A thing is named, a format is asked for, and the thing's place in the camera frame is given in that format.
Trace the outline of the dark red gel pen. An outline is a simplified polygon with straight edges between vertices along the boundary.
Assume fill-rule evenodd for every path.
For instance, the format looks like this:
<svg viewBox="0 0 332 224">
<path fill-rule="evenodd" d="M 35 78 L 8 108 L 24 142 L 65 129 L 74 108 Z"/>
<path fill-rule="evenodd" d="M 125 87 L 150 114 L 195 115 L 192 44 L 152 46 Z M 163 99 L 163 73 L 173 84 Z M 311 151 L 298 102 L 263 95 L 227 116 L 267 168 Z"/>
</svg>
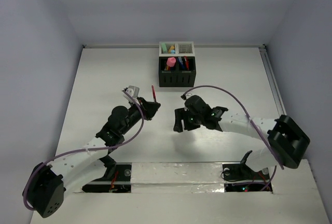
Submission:
<svg viewBox="0 0 332 224">
<path fill-rule="evenodd" d="M 155 92 L 155 87 L 154 85 L 151 85 L 151 90 L 152 90 L 152 94 L 153 94 L 153 100 L 154 100 L 154 103 L 157 102 L 157 99 L 156 99 L 156 92 Z"/>
</svg>

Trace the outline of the green highlighter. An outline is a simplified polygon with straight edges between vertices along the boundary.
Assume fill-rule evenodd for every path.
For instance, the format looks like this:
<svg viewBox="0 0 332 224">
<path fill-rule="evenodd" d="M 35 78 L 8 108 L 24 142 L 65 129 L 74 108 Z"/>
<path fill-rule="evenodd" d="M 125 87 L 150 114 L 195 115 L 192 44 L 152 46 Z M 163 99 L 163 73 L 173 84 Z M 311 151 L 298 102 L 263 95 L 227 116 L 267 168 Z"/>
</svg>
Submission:
<svg viewBox="0 0 332 224">
<path fill-rule="evenodd" d="M 161 47 L 161 51 L 162 51 L 162 53 L 167 53 L 167 52 L 168 52 L 168 50 L 167 50 L 167 46 L 166 46 L 165 43 L 161 43 L 161 44 L 160 44 L 160 47 Z"/>
</svg>

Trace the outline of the orange highlighter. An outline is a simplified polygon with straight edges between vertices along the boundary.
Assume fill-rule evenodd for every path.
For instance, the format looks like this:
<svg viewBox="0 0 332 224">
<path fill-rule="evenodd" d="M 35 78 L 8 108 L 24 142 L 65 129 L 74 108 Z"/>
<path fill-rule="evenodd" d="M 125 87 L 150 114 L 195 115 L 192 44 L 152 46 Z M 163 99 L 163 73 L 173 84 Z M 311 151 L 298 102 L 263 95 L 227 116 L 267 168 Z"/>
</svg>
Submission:
<svg viewBox="0 0 332 224">
<path fill-rule="evenodd" d="M 170 48 L 168 49 L 168 53 L 171 53 L 172 50 L 175 50 L 174 46 L 170 46 Z"/>
</svg>

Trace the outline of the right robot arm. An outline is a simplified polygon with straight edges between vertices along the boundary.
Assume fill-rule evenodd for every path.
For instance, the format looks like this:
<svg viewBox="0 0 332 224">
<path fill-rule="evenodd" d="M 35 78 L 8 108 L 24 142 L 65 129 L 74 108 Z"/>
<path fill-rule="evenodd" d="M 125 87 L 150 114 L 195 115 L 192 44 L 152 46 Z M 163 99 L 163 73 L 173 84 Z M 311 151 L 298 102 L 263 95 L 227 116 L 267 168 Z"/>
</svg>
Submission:
<svg viewBox="0 0 332 224">
<path fill-rule="evenodd" d="M 277 119 L 251 118 L 225 107 L 210 107 L 201 97 L 186 99 L 183 108 L 175 109 L 175 132 L 205 127 L 209 130 L 242 134 L 263 141 L 265 147 L 247 152 L 239 165 L 244 178 L 272 166 L 297 169 L 310 144 L 309 137 L 288 115 Z"/>
</svg>

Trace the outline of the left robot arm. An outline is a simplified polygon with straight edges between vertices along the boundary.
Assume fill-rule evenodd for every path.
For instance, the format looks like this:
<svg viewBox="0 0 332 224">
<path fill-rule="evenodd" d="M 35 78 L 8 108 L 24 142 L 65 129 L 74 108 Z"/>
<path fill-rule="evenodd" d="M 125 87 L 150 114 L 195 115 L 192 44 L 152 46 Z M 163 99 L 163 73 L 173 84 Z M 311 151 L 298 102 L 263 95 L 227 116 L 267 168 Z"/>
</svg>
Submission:
<svg viewBox="0 0 332 224">
<path fill-rule="evenodd" d="M 136 138 L 125 140 L 137 123 L 151 121 L 161 104 L 125 93 L 130 107 L 116 106 L 95 137 L 81 149 L 61 153 L 37 164 L 23 189 L 23 204 L 43 218 L 54 214 L 64 199 L 87 183 L 114 176 L 116 162 L 110 153 Z"/>
</svg>

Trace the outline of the black slotted organizer box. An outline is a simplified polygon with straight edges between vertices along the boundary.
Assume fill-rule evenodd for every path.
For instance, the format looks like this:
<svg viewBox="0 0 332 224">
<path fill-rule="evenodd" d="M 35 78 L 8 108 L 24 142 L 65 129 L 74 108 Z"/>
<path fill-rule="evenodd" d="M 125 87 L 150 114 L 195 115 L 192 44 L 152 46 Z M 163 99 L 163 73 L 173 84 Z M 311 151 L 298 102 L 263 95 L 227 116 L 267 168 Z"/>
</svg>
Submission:
<svg viewBox="0 0 332 224">
<path fill-rule="evenodd" d="M 176 58 L 176 64 L 170 71 L 166 71 L 166 62 L 168 57 L 159 57 L 158 65 L 158 79 L 159 87 L 193 87 L 196 80 L 196 58 L 187 57 L 189 62 L 189 68 L 185 71 L 182 70 L 181 65 Z"/>
</svg>

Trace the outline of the pink capped marker bundle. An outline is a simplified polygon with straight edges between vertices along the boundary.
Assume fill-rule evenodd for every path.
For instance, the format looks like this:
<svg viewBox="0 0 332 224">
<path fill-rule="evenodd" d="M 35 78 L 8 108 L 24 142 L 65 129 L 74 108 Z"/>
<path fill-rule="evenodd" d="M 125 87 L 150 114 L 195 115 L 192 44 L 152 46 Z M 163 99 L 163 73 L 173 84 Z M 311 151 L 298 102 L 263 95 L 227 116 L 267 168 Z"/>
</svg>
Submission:
<svg viewBox="0 0 332 224">
<path fill-rule="evenodd" d="M 173 68 L 176 64 L 176 58 L 175 57 L 169 57 L 166 62 L 166 71 L 170 71 L 171 68 Z"/>
</svg>

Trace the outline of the white slotted organizer box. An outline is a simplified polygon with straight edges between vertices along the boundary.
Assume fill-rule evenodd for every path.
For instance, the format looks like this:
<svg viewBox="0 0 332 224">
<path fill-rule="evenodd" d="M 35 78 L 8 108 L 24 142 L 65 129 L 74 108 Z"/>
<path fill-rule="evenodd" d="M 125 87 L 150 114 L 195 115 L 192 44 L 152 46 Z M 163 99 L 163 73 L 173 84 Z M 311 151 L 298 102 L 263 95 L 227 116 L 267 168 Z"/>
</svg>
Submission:
<svg viewBox="0 0 332 224">
<path fill-rule="evenodd" d="M 165 43 L 167 46 L 167 50 L 170 48 L 170 46 L 175 47 L 175 54 L 171 53 L 162 53 L 160 44 Z M 194 43 L 191 41 L 161 41 L 159 43 L 159 56 L 160 57 L 171 57 L 171 56 L 188 56 L 188 57 L 194 57 L 195 54 L 195 46 Z"/>
</svg>

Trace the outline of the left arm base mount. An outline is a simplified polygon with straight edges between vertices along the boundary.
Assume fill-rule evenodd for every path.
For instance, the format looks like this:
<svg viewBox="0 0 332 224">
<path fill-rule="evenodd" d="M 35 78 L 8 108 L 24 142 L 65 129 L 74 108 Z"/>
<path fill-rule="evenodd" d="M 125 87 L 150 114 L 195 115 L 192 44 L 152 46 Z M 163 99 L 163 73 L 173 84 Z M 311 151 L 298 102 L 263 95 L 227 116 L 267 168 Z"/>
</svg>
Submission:
<svg viewBox="0 0 332 224">
<path fill-rule="evenodd" d="M 131 193 L 132 163 L 115 163 L 103 177 L 82 187 L 85 193 Z"/>
</svg>

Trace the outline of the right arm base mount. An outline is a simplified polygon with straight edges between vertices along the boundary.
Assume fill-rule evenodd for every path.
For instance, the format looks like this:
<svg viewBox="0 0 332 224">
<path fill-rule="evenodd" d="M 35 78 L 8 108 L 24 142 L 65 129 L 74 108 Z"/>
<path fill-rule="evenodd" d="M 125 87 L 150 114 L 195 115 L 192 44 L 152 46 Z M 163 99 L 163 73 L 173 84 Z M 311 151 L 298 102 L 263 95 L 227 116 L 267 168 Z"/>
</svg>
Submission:
<svg viewBox="0 0 332 224">
<path fill-rule="evenodd" d="M 220 177 L 225 182 L 226 192 L 272 192 L 270 175 L 262 171 L 254 172 L 247 165 L 247 159 L 252 151 L 248 151 L 239 163 L 223 164 Z"/>
</svg>

